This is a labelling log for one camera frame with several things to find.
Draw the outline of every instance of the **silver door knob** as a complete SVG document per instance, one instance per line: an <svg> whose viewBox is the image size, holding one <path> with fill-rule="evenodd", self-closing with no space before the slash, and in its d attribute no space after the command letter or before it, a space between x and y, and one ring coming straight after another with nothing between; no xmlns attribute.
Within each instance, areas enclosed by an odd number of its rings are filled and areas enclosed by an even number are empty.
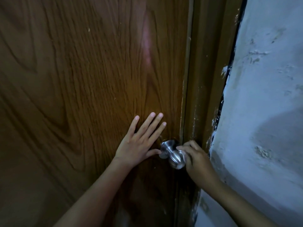
<svg viewBox="0 0 303 227"><path fill-rule="evenodd" d="M169 164L172 168L181 169L186 163L186 153L183 150L177 150L179 142L176 140L168 140L161 144L161 154L159 157L162 159L169 159Z"/></svg>

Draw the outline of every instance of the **wooden door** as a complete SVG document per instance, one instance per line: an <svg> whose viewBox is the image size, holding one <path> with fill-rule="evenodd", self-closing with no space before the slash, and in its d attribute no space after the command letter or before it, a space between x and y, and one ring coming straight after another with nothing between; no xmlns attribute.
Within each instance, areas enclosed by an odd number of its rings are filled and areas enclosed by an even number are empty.
<svg viewBox="0 0 303 227"><path fill-rule="evenodd" d="M189 0L0 0L0 225L50 226L135 115L180 138ZM150 158L104 226L173 226L175 171Z"/></svg>

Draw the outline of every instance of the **right hand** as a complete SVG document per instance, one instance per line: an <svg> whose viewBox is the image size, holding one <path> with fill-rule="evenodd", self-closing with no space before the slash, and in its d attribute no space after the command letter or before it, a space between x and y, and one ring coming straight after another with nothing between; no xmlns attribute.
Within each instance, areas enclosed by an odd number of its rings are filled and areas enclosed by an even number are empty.
<svg viewBox="0 0 303 227"><path fill-rule="evenodd" d="M204 150L195 141L184 143L177 149L187 153L186 170L191 179L210 196L215 196L223 183Z"/></svg>

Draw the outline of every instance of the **wall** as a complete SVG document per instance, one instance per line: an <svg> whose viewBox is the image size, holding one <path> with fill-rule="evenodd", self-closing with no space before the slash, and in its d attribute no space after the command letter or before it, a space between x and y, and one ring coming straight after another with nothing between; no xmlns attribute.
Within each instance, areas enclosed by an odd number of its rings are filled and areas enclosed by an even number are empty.
<svg viewBox="0 0 303 227"><path fill-rule="evenodd" d="M211 147L222 180L281 226L303 223L303 0L248 0ZM196 226L235 226L202 193Z"/></svg>

